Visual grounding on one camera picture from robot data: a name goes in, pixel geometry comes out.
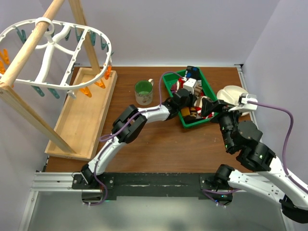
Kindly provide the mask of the black blue logo sock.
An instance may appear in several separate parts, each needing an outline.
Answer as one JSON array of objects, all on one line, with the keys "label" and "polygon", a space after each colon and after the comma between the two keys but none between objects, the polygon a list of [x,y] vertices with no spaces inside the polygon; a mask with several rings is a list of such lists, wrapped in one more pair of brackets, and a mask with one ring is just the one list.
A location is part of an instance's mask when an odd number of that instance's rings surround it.
[{"label": "black blue logo sock", "polygon": [[186,67],[186,71],[185,71],[185,75],[186,78],[193,78],[196,80],[200,80],[200,69],[198,67],[195,66],[187,66]]}]

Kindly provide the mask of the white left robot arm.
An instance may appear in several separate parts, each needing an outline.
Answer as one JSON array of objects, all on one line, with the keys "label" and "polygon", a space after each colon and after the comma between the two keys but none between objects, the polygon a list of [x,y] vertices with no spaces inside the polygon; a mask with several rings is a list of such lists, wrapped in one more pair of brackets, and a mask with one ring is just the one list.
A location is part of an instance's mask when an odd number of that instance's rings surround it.
[{"label": "white left robot arm", "polygon": [[130,105],[114,121],[110,134],[100,138],[105,145],[80,171],[83,184],[89,189],[100,183],[99,175],[105,172],[109,162],[125,145],[133,142],[146,124],[167,121],[178,115],[181,109],[193,106],[197,97],[186,89],[178,90],[172,97],[154,107],[137,108]]}]

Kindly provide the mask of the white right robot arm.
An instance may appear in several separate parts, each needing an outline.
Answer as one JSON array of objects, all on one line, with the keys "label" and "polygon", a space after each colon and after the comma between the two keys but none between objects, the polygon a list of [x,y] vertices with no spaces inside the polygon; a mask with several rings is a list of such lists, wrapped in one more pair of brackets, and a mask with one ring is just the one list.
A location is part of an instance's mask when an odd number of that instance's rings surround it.
[{"label": "white right robot arm", "polygon": [[234,192],[244,190],[263,197],[281,208],[289,219],[306,224],[308,222],[308,186],[287,168],[286,154],[282,158],[261,142],[263,133],[252,121],[239,121],[242,113],[252,112],[258,106],[280,110],[290,117],[290,126],[282,150],[286,151],[287,142],[293,128],[293,115],[286,109],[259,103],[253,95],[243,94],[239,97],[238,106],[223,100],[202,100],[201,114],[217,113],[212,118],[219,124],[226,152],[239,155],[237,161],[246,169],[266,179],[269,183],[255,180],[235,168],[222,164],[217,169],[213,181],[220,189],[232,188]]}]

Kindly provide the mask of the cream divided plate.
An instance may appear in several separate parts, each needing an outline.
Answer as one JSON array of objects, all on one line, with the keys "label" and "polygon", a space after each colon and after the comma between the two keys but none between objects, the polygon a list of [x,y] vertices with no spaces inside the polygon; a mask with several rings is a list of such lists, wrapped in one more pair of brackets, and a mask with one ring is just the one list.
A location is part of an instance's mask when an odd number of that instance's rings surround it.
[{"label": "cream divided plate", "polygon": [[248,92],[239,86],[229,85],[220,89],[217,92],[216,97],[218,100],[223,100],[229,104],[238,106],[238,100],[242,94],[248,94]]}]

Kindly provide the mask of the green plastic tray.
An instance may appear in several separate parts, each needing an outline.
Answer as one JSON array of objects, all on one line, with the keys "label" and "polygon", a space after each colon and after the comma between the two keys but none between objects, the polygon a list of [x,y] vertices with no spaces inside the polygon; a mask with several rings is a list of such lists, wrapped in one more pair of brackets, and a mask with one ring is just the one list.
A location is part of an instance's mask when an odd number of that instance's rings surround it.
[{"label": "green plastic tray", "polygon": [[[203,74],[202,70],[200,68],[199,69],[199,83],[201,83],[201,87],[202,87],[202,92],[204,96],[209,97],[210,99],[212,99],[213,101],[217,100],[217,97],[212,89],[212,87],[210,86],[207,78],[205,77],[205,75]],[[174,84],[177,83],[178,79],[179,79],[179,75],[181,77],[183,77],[186,74],[186,70],[180,70],[177,72],[171,72],[171,73],[166,73],[163,74],[161,79],[168,91],[168,94],[170,97],[173,97],[175,91],[172,90],[172,86]],[[214,118],[217,115],[217,113],[211,113],[210,115],[206,116],[206,117],[200,117],[199,114],[197,114],[196,118],[192,118],[192,116],[183,116],[181,112],[178,113],[178,116],[180,118],[180,121],[183,125],[184,128],[192,128],[198,125],[202,125],[205,123],[210,122],[210,120],[212,118]]]}]

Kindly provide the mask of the green ceramic mug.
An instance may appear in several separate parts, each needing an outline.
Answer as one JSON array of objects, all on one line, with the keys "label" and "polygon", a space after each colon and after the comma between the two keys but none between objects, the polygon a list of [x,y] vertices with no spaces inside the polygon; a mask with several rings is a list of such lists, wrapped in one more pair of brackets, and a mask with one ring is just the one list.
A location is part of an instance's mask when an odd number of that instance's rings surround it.
[{"label": "green ceramic mug", "polygon": [[138,81],[134,86],[136,102],[142,106],[151,104],[154,94],[153,88],[153,79]]}]

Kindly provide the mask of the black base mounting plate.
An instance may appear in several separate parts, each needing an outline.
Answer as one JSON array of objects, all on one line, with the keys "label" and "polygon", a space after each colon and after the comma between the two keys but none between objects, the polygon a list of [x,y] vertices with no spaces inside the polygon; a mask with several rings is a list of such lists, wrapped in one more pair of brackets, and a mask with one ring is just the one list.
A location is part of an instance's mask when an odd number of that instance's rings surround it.
[{"label": "black base mounting plate", "polygon": [[107,187],[107,200],[121,196],[141,197],[197,197],[205,200],[203,190],[216,202],[228,205],[233,195],[215,192],[231,189],[226,185],[216,185],[213,173],[104,173],[98,179]]}]

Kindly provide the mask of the wooden drying rack frame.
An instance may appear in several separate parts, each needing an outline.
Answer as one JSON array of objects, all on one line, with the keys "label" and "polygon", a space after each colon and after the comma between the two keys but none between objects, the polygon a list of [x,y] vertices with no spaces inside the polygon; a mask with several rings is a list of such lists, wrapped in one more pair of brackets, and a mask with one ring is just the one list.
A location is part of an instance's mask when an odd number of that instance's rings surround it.
[{"label": "wooden drying rack frame", "polygon": [[[32,151],[29,144],[40,147],[41,153],[61,158],[91,160],[98,148],[99,136],[107,116],[115,88],[117,74],[112,70],[112,46],[109,38],[101,31],[87,26],[80,1],[70,1],[76,22],[61,22],[62,31],[46,33],[44,69],[50,67],[54,49],[71,55],[70,63],[60,84],[46,82],[40,73],[36,80],[17,79],[17,75],[32,51],[39,48],[33,41],[33,33],[17,54],[12,65],[2,77],[0,99],[7,105],[4,113],[16,111],[20,118],[14,121],[24,128],[22,138],[7,128],[7,121],[0,122],[1,161],[26,161]],[[41,102],[40,109],[53,119],[52,127],[17,94],[17,88],[31,93],[35,87],[46,88],[54,95],[63,93],[60,99],[48,98]]]}]

